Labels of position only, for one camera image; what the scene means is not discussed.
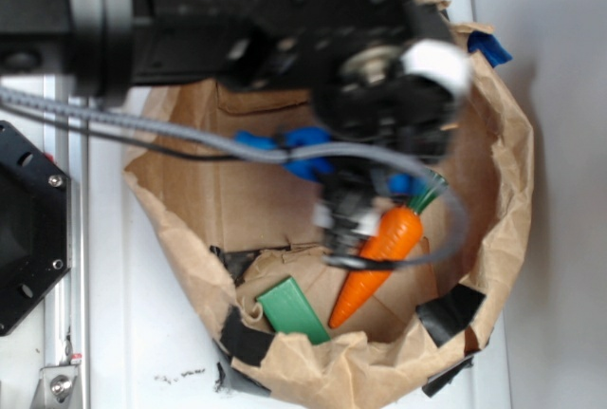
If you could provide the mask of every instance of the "black tape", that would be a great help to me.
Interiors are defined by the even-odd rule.
[[[221,331],[220,343],[243,363],[259,366],[266,356],[274,335],[244,325],[238,307],[231,307]]]
[[[472,359],[474,357],[466,357],[463,361],[458,363],[456,366],[449,368],[447,371],[437,374],[434,377],[428,379],[428,383],[421,387],[421,390],[430,398],[436,395],[443,389],[445,385],[451,383],[453,378],[457,376],[462,369],[472,368]]]
[[[441,298],[418,306],[415,311],[436,346],[447,343],[472,322],[485,295],[457,285]]]
[[[285,251],[288,248],[272,248],[277,251]],[[226,270],[234,280],[234,284],[238,287],[242,283],[243,274],[247,271],[248,267],[255,261],[257,257],[262,253],[262,250],[253,251],[237,251],[237,252],[224,252],[218,246],[211,246],[209,248],[213,254],[215,254],[221,263],[224,265]]]
[[[269,397],[270,391],[258,381],[254,381],[246,374],[231,367],[231,357],[221,350],[217,343],[214,343],[219,354],[217,363],[218,379],[215,382],[215,392],[220,392],[223,388],[236,390],[237,392],[249,393],[261,397]]]

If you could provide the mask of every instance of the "wall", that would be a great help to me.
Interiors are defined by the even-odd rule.
[[[514,55],[499,72],[536,126],[527,261],[506,307],[514,409],[607,400],[607,9],[474,0]]]

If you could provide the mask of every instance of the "white plastic part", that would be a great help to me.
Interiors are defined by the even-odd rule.
[[[456,101],[468,94],[472,73],[468,54],[454,44],[423,40],[407,50],[401,61],[407,75],[440,84]]]
[[[377,235],[377,229],[379,227],[379,220],[381,214],[374,210],[368,210],[365,214],[357,219],[359,226],[356,227],[353,232],[363,236],[375,236]],[[333,227],[333,217],[331,217],[331,211],[323,203],[317,203],[314,205],[314,213],[312,222],[317,227],[323,229],[330,229]]]

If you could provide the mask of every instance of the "carrot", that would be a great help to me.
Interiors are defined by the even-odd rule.
[[[432,172],[432,175],[439,183],[446,184],[439,174]],[[412,197],[408,207],[395,207],[386,213],[379,223],[377,236],[367,240],[360,255],[373,260],[404,259],[423,236],[419,215],[435,198],[435,189],[427,189]],[[391,274],[391,271],[351,271],[335,303],[329,326],[337,328],[348,320]]]

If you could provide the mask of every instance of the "blue tape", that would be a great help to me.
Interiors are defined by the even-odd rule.
[[[474,31],[468,38],[468,52],[474,53],[476,50],[480,50],[485,55],[492,67],[512,61],[512,55],[502,47],[493,34]]]

